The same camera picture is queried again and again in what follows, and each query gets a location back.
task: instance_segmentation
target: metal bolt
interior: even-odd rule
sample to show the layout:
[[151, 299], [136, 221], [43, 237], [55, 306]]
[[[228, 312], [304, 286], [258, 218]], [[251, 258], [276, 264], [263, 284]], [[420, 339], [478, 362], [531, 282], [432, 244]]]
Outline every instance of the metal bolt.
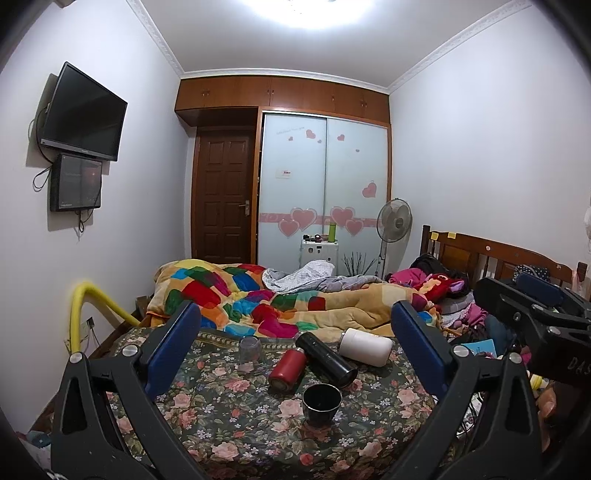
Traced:
[[520, 364], [523, 361], [521, 355], [515, 352], [511, 352], [509, 354], [509, 360], [511, 360], [514, 364]]
[[80, 360], [82, 360], [82, 354], [80, 352], [74, 352], [70, 355], [70, 362], [73, 364], [77, 364]]
[[125, 345], [123, 350], [121, 350], [123, 356], [134, 356], [138, 353], [138, 346], [137, 345]]
[[468, 350], [468, 347], [465, 347], [463, 345], [456, 345], [453, 348], [453, 353], [455, 353], [459, 357], [464, 358], [464, 357], [470, 355], [470, 350]]

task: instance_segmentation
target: ceiling light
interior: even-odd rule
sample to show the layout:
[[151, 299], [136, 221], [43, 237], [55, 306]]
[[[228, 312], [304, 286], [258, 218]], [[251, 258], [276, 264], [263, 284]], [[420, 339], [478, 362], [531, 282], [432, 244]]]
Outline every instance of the ceiling light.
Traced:
[[293, 28], [319, 30], [356, 23], [373, 0], [242, 0], [258, 15]]

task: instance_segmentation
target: frosted glass door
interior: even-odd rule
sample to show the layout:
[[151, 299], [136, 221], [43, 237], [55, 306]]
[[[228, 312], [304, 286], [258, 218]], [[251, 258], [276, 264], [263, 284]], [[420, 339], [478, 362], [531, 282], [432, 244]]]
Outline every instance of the frosted glass door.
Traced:
[[266, 114], [259, 188], [258, 264], [300, 267], [302, 235], [322, 233], [326, 119]]
[[344, 256], [366, 255], [366, 265], [379, 257], [376, 219], [388, 200], [388, 130], [329, 118], [326, 148], [324, 214], [337, 224], [338, 271], [348, 275]]

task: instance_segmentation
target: blue gripper pad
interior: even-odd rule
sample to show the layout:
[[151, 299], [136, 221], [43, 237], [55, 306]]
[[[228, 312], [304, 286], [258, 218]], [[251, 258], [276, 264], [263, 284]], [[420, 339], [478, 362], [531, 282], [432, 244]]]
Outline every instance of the blue gripper pad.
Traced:
[[429, 327], [407, 301], [392, 307], [391, 326], [424, 389], [441, 400], [452, 377], [452, 349], [435, 327]]
[[145, 374], [145, 392], [150, 400], [168, 391], [200, 328], [198, 305], [185, 300], [166, 324], [146, 339], [139, 367]]
[[559, 287], [533, 275], [520, 273], [515, 279], [515, 285], [517, 290], [522, 291], [547, 307], [557, 307], [564, 302], [564, 292]]

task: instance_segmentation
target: red plush toy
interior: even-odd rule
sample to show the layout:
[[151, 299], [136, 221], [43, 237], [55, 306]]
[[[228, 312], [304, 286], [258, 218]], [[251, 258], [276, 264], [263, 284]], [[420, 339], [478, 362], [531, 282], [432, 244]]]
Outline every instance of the red plush toy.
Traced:
[[463, 280], [456, 280], [449, 278], [442, 273], [431, 274], [427, 279], [419, 285], [418, 292], [425, 295], [425, 298], [433, 303], [444, 299], [448, 291], [459, 291], [464, 287]]

